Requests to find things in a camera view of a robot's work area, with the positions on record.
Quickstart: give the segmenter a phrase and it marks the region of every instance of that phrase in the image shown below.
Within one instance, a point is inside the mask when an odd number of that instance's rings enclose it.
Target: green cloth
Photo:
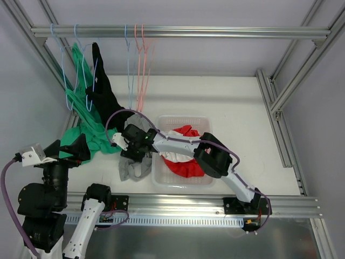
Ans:
[[[86,62],[84,60],[84,72],[85,72],[85,79],[86,79],[86,86],[84,81],[84,76],[81,68],[82,64],[82,53],[78,49],[78,46],[76,43],[73,45],[72,49],[73,53],[73,59],[75,63],[75,69],[78,68],[78,79],[79,79],[79,86],[77,90],[72,91],[70,89],[66,89],[65,93],[69,99],[69,101],[73,102],[73,109],[79,114],[79,117],[82,119],[82,123],[74,128],[68,129],[65,134],[63,135],[61,139],[61,146],[70,145],[72,144],[77,137],[84,133],[86,136],[86,142],[87,146],[90,149],[91,153],[91,159],[94,157],[95,153],[99,150],[101,150],[105,154],[113,154],[121,150],[120,147],[112,147],[109,143],[109,141],[106,138],[105,135],[105,128],[101,123],[100,116],[97,112],[97,110],[92,105],[91,112],[89,112],[86,109],[86,94],[85,89],[87,85],[93,84],[93,75],[91,73],[91,70]],[[108,130],[108,134],[111,137],[113,134],[115,134],[117,130],[110,129]],[[70,154],[67,154],[65,152],[60,152],[59,157],[60,158],[66,158],[71,156]]]

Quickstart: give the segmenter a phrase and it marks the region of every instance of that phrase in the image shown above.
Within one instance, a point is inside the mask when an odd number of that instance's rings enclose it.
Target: plastic bin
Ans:
[[[212,132],[210,121],[205,116],[162,115],[156,120],[156,127],[164,132],[184,125],[191,125],[192,129],[198,130],[200,135],[204,132]],[[184,178],[173,173],[157,153],[153,154],[151,176],[153,183],[161,187],[211,187],[215,183],[214,178],[208,175]]]

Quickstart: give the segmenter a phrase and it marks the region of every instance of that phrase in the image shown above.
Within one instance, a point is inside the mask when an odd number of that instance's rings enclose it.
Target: red cloth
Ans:
[[[182,128],[176,128],[174,131],[183,134],[184,136],[187,137],[197,137],[200,136],[199,132],[195,129],[192,129],[191,125],[185,125]],[[195,159],[192,159],[188,162],[171,162],[164,157],[162,157],[165,164],[169,167],[169,169],[182,177],[193,177],[193,176],[204,176],[205,173],[204,171],[200,168],[198,163],[195,161]]]

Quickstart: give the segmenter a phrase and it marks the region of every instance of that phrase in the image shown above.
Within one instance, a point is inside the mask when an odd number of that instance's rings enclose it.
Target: clothing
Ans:
[[[92,57],[95,67],[95,85],[89,85],[86,94],[89,100],[92,100],[96,107],[103,126],[106,126],[109,117],[116,111],[124,109],[119,105],[115,95],[112,92],[109,78],[104,71],[103,59],[97,43],[92,44]],[[109,122],[108,129],[116,128],[118,132],[122,132],[126,120],[132,116],[133,112],[120,112],[115,115]]]
[[[200,136],[199,132],[197,130],[192,129],[191,125],[185,125],[181,128],[174,129],[173,131],[177,132],[177,134],[182,134],[183,136],[186,137],[197,137]],[[163,154],[163,160],[164,163],[169,167],[169,169],[182,177],[189,178],[193,176],[204,176],[205,173],[197,163],[197,161],[194,158],[191,158],[189,156],[182,156],[174,153],[166,154],[169,152],[164,152]],[[187,160],[185,162],[178,161],[178,162],[173,162],[170,161],[172,160]]]
[[[125,128],[127,125],[133,124],[140,128],[141,130],[148,131],[150,129],[149,123],[143,117],[135,114],[129,117],[125,122]],[[120,180],[126,181],[131,178],[133,181],[140,181],[141,179],[145,178],[151,172],[151,164],[152,164],[152,153],[145,154],[145,157],[142,159],[141,162],[141,175],[135,175],[135,165],[138,164],[134,162],[132,159],[120,157],[119,161],[119,173],[120,173]]]
[[[72,90],[66,89],[66,95],[68,96],[68,99],[70,102],[73,102],[73,109],[78,113],[80,119],[82,120],[82,123],[74,128],[68,129],[63,137],[61,138],[61,146],[70,145],[72,144],[76,138],[81,134],[84,133],[86,136],[86,142],[87,146],[90,149],[91,153],[91,159],[95,155],[95,153],[99,150],[101,150],[103,153],[106,154],[113,154],[121,149],[119,147],[111,147],[110,143],[108,142],[106,135],[105,135],[105,128],[100,123],[101,119],[97,112],[97,110],[94,108],[89,112],[86,109],[86,94],[85,94],[85,83],[84,83],[84,76],[82,75],[82,69],[81,69],[81,62],[82,62],[82,54],[78,49],[78,46],[76,44],[73,45],[73,59],[75,64],[79,64],[78,68],[78,78],[79,78],[79,87],[76,89],[75,93]],[[84,71],[85,71],[85,77],[87,78],[87,82],[89,83],[90,74],[91,71],[88,67],[88,64],[84,60]],[[112,136],[117,131],[116,129],[110,129],[108,131],[108,134]],[[71,156],[70,154],[67,154],[65,152],[60,152],[59,157],[60,158],[66,158]]]

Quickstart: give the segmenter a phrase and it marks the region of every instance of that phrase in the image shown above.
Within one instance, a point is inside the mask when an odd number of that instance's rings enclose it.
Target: white cloth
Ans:
[[[176,136],[183,136],[183,134],[178,133],[176,131],[169,131],[169,135],[176,135]],[[163,156],[165,159],[177,163],[177,162],[188,162],[194,158],[187,156],[187,155],[181,155],[181,154],[176,154],[173,152],[160,152],[160,155]]]

